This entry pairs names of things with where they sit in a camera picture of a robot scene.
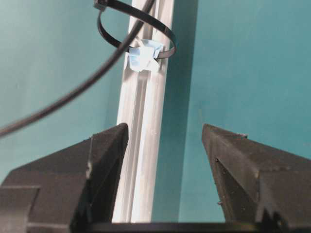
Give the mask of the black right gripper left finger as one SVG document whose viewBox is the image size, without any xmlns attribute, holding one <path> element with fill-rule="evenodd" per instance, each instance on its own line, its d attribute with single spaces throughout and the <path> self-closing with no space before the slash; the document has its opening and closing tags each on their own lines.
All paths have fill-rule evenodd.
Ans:
<svg viewBox="0 0 311 233">
<path fill-rule="evenodd" d="M 0 186 L 3 233 L 72 233 L 111 222 L 128 126 L 11 170 Z"/>
</svg>

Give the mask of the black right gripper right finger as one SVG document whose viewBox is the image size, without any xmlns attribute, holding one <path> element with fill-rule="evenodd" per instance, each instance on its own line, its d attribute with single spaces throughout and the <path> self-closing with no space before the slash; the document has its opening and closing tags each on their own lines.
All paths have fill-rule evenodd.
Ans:
<svg viewBox="0 0 311 233">
<path fill-rule="evenodd" d="M 205 124 L 202 142 L 227 222 L 311 230 L 309 159 Z"/>
</svg>

